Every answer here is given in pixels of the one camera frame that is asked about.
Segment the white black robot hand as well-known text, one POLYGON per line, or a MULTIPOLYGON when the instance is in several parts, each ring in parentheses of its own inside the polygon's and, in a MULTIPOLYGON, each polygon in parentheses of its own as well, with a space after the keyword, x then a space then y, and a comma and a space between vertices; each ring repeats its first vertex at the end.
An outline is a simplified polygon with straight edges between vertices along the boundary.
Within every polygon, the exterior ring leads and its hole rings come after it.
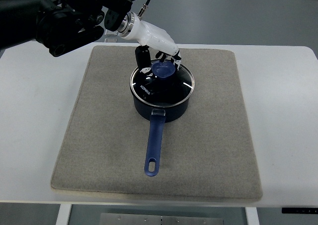
POLYGON ((142 69, 151 66, 149 48, 157 50, 161 61, 171 56, 171 62, 178 70, 181 64, 179 47, 170 35, 163 29, 140 20, 138 16, 129 12, 124 17, 119 29, 119 36, 126 40, 137 40, 140 44, 135 50, 137 66, 142 69))

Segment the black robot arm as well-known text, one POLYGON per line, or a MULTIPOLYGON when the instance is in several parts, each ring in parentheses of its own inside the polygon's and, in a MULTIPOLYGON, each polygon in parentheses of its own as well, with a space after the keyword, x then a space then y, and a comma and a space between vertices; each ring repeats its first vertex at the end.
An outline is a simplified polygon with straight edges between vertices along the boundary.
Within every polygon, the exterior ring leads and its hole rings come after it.
POLYGON ((130 23, 135 0, 0 0, 0 48, 36 40, 59 57, 130 23))

